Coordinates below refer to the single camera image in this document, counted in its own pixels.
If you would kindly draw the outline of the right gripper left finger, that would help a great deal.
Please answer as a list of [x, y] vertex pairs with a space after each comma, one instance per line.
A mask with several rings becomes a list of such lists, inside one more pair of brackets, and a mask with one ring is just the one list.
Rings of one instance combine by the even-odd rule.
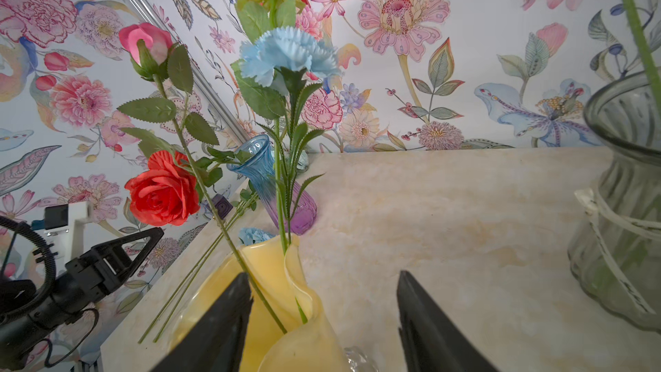
[[253, 299], [248, 275], [240, 273], [155, 372], [238, 371]]

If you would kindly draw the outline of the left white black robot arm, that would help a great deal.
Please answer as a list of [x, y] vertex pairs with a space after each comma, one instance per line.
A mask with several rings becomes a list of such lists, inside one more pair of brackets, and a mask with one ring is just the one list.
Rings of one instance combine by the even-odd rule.
[[55, 253], [30, 225], [3, 217], [1, 227], [36, 247], [36, 261], [43, 263], [41, 287], [30, 280], [1, 276], [1, 368], [21, 370], [29, 354], [41, 342], [53, 349], [48, 336], [63, 324], [72, 324], [125, 285], [165, 232], [153, 227], [95, 245], [65, 265], [57, 274]]

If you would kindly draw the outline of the yellow ruffled glass vase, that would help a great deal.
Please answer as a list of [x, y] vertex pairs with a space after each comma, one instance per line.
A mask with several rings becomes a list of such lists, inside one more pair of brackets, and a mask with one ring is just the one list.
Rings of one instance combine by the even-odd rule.
[[[358, 349], [340, 346], [320, 297], [307, 284], [299, 239], [286, 250], [271, 239], [239, 251], [255, 281], [249, 281], [253, 304], [238, 371], [376, 369]], [[169, 353], [240, 273], [239, 261], [229, 256], [201, 284], [176, 323]]]

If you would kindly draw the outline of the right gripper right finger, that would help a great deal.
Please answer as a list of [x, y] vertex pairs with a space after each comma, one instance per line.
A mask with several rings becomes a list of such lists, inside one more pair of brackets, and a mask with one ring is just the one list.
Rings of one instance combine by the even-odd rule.
[[399, 273], [396, 295], [409, 371], [497, 371], [407, 270]]

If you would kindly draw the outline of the red rose stem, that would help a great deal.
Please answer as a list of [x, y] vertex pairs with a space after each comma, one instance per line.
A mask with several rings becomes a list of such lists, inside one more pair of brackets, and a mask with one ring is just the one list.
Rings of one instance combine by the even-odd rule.
[[197, 179], [184, 167], [189, 159], [183, 153], [166, 150], [153, 153], [148, 170], [125, 184], [129, 209], [134, 217], [149, 226], [181, 226], [201, 209]]

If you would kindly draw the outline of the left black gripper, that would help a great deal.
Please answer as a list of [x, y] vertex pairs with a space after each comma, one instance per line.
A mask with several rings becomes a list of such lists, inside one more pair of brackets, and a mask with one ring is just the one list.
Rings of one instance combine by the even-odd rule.
[[[82, 310], [115, 293], [141, 267], [164, 234], [162, 228], [153, 227], [93, 246], [93, 258], [74, 259], [57, 278], [56, 303], [63, 310]], [[125, 247], [134, 243], [142, 243], [142, 248], [129, 255]]]

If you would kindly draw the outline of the light blue rose stem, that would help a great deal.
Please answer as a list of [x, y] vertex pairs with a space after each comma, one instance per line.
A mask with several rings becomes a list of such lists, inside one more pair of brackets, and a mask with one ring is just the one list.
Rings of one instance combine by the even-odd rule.
[[[232, 209], [230, 210], [228, 218], [224, 222], [227, 229], [232, 228], [236, 222], [241, 219], [248, 211], [255, 211], [257, 203], [258, 194], [256, 193], [255, 187], [248, 181], [243, 182], [240, 186], [237, 200], [230, 201]], [[204, 253], [194, 263], [193, 267], [185, 275], [182, 281], [179, 282], [172, 295], [166, 300], [162, 308], [160, 308], [155, 318], [151, 321], [149, 326], [146, 327], [146, 330], [137, 341], [138, 344], [143, 344], [146, 342], [146, 339], [151, 335], [156, 327], [159, 327], [159, 329], [153, 337], [153, 343], [157, 343], [160, 340], [161, 336], [165, 332], [165, 328], [168, 327], [172, 318], [179, 310], [184, 297], [186, 296], [190, 287], [193, 285], [196, 277], [201, 272], [201, 269], [210, 259], [224, 238], [225, 234], [223, 234], [223, 232], [218, 234], [210, 246], [208, 246], [208, 249], [206, 249], [206, 251], [204, 251]]]

